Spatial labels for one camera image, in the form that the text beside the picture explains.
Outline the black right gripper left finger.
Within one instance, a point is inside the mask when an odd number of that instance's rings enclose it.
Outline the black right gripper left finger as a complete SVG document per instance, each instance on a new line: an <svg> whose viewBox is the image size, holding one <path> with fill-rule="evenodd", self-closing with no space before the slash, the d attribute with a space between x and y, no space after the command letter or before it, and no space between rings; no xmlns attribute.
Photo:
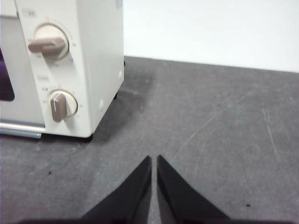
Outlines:
<svg viewBox="0 0 299 224"><path fill-rule="evenodd" d="M86 224L146 224L152 181L152 159L146 156L124 182L84 214Z"/></svg>

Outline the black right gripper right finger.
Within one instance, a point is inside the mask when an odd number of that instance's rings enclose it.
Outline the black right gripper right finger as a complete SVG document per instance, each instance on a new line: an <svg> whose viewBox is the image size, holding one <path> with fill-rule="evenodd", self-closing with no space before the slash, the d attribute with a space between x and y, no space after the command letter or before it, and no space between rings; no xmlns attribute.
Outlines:
<svg viewBox="0 0 299 224"><path fill-rule="evenodd" d="M222 224L231 221L162 155L157 157L157 196L163 224Z"/></svg>

